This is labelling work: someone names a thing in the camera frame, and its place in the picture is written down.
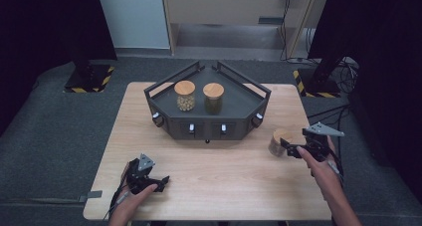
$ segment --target person's left hand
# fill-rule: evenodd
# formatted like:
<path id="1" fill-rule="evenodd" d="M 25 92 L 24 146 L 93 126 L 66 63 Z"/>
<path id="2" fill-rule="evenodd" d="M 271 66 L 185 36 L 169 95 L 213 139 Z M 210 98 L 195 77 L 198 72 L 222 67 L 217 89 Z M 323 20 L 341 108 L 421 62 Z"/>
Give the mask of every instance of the person's left hand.
<path id="1" fill-rule="evenodd" d="M 124 178 L 128 164 L 124 168 L 121 178 Z M 128 192 L 127 197 L 116 206 L 111 218 L 108 221 L 108 225 L 117 226 L 125 225 L 136 212 L 137 207 L 158 187 L 156 184 L 151 184 L 138 194 L 132 194 Z M 130 191 L 128 187 L 124 187 L 117 199 L 120 199 L 124 193 Z"/>

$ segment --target jar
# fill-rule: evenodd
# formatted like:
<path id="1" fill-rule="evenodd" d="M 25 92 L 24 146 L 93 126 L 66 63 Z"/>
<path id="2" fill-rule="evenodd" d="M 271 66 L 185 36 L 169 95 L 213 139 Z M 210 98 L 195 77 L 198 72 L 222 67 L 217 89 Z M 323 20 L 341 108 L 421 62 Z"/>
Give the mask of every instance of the jar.
<path id="1" fill-rule="evenodd" d="M 190 81 L 180 81 L 174 86 L 177 93 L 177 107 L 188 112 L 195 107 L 195 85 Z"/>
<path id="2" fill-rule="evenodd" d="M 207 84 L 204 87 L 203 92 L 205 95 L 205 110 L 210 114 L 219 113 L 223 107 L 223 86 L 216 83 Z"/>
<path id="3" fill-rule="evenodd" d="M 292 135 L 282 128 L 277 128 L 273 132 L 273 136 L 270 140 L 270 145 L 268 146 L 268 150 L 271 154 L 280 157 L 284 154 L 286 149 L 282 147 L 282 143 L 280 142 L 280 138 L 287 142 L 292 142 Z"/>

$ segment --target wooden lid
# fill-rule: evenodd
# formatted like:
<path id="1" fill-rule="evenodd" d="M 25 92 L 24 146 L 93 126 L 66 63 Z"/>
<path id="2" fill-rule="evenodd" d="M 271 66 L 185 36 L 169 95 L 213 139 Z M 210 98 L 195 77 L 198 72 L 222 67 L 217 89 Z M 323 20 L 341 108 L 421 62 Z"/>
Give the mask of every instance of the wooden lid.
<path id="1" fill-rule="evenodd" d="M 224 94 L 223 86 L 216 83 L 205 85 L 203 91 L 204 91 L 204 95 L 212 100 L 218 99 Z"/>
<path id="2" fill-rule="evenodd" d="M 283 128 L 277 128 L 273 132 L 273 139 L 280 144 L 280 138 L 287 142 L 292 142 L 292 134 Z"/>
<path id="3" fill-rule="evenodd" d="M 193 91 L 195 91 L 195 85 L 190 81 L 180 81 L 176 84 L 176 86 L 174 86 L 174 90 L 179 95 L 186 96 L 192 94 Z"/>

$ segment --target hazard tape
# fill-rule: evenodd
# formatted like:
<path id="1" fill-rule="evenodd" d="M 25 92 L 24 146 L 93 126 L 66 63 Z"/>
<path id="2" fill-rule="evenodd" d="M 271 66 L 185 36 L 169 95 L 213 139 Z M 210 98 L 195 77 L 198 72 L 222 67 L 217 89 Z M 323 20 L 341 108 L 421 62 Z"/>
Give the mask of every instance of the hazard tape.
<path id="1" fill-rule="evenodd" d="M 103 79 L 103 83 L 98 88 L 65 88 L 65 93 L 77 93 L 77 94 L 84 94 L 84 93 L 100 93 L 106 88 L 106 84 L 111 77 L 112 71 L 114 71 L 114 67 L 109 67 L 105 78 Z"/>
<path id="2" fill-rule="evenodd" d="M 302 82 L 301 76 L 298 71 L 293 71 L 295 76 L 296 84 L 298 85 L 299 94 L 302 97 L 311 97 L 311 98 L 341 98 L 340 94 L 337 93 L 308 93 L 305 89 L 304 83 Z"/>

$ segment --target person's right arm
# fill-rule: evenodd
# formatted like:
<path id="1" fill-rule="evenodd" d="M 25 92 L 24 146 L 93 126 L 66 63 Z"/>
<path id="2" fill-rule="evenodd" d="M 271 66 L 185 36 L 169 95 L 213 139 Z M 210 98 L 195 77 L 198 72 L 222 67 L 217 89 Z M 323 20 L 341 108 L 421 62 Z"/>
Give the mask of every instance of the person's right arm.
<path id="1" fill-rule="evenodd" d="M 319 186 L 323 198 L 328 203 L 335 223 L 338 226 L 361 225 L 341 188 L 337 175 L 329 167 L 328 163 L 326 161 L 316 161 L 307 150 L 300 146 L 298 146 L 298 152 L 307 162 L 308 168 L 313 172 L 316 184 Z"/>

